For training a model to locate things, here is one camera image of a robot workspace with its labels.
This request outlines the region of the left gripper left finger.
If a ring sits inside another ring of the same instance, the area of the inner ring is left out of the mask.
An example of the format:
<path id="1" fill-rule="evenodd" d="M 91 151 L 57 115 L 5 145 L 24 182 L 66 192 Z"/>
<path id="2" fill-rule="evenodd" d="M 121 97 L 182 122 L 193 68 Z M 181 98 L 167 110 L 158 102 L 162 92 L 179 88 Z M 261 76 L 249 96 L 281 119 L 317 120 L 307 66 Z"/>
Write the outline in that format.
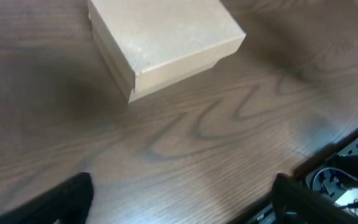
<path id="1" fill-rule="evenodd" d="M 0 215 L 0 224 L 85 224 L 94 197 L 91 174 L 80 172 Z"/>

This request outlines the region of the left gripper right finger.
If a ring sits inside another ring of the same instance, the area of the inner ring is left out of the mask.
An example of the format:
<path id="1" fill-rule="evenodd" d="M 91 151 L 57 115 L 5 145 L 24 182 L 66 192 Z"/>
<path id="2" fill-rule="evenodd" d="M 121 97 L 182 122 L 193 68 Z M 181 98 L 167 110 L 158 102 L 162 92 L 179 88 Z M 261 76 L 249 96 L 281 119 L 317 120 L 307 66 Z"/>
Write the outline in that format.
<path id="1" fill-rule="evenodd" d="M 279 223 L 358 223 L 358 216 L 346 212 L 358 209 L 358 201 L 338 206 L 336 200 L 358 187 L 358 177 L 348 173 L 315 173 L 308 185 L 286 174 L 277 174 L 271 203 Z"/>

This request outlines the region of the cardboard box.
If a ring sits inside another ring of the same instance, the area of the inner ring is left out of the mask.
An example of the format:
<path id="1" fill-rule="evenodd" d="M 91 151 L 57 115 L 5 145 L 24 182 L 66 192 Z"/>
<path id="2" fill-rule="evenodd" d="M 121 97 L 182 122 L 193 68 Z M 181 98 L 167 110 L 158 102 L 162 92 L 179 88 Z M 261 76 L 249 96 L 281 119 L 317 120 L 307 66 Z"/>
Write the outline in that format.
<path id="1" fill-rule="evenodd" d="M 214 67 L 246 37 L 217 0 L 89 0 L 88 14 L 128 103 Z"/>

